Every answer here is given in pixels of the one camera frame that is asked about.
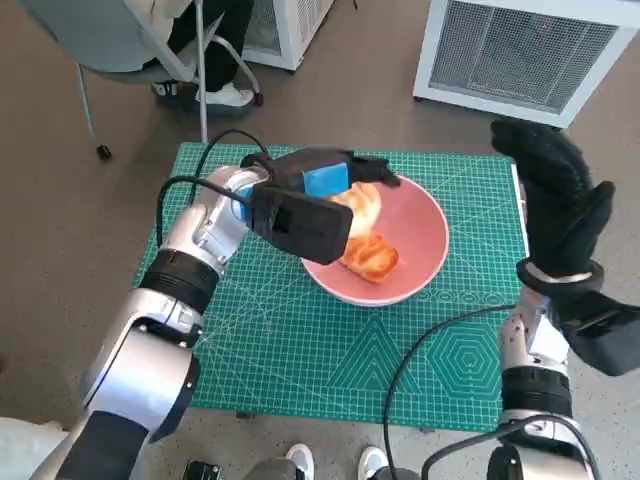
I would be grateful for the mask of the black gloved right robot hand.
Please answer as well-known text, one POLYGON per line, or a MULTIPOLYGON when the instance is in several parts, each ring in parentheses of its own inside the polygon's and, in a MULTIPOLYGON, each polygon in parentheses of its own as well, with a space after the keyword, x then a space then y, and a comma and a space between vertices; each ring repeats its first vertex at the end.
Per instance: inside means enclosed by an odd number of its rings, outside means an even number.
POLYGON ((594 184, 581 150, 560 130, 516 119, 491 124, 493 148, 514 160, 526 196, 529 261, 551 278, 592 270, 616 188, 594 184))

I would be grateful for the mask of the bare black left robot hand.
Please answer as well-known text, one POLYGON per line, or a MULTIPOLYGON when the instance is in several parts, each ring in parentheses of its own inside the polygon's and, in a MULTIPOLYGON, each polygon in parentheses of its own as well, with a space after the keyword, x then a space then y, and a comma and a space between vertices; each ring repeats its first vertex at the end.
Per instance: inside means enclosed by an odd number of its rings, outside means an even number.
POLYGON ((270 162, 272 182, 280 188, 327 198, 348 191, 354 183, 400 186, 385 158, 350 150, 303 148, 270 162))

